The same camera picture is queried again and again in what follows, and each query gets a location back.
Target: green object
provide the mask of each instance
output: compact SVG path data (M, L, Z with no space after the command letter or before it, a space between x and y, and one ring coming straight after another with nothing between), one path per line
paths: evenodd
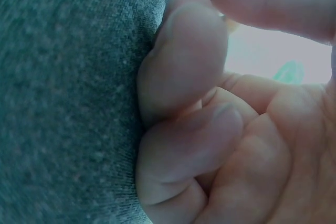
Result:
M301 84L304 75L305 68L303 64L293 60L284 64L273 79L287 84Z

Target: gray fabric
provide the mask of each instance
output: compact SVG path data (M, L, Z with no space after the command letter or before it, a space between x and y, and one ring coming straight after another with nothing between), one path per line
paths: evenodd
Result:
M0 223L145 223L135 77L166 0L0 0Z

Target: fingertip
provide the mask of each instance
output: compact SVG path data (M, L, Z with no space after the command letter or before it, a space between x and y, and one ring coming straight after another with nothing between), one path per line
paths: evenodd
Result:
M176 116L219 83L227 50L226 25L211 8L188 3L166 21L161 48L139 70L139 104L152 124Z

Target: bright background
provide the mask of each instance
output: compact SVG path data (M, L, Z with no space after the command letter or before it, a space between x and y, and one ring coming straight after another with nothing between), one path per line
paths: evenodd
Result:
M228 48L230 71L273 78L287 63L281 71L297 83L324 83L331 77L331 47L298 36L239 25Z

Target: teal fabric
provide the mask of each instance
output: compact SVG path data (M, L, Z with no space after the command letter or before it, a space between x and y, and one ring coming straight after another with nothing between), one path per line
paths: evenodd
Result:
M135 78L167 0L0 0L0 223L145 223Z

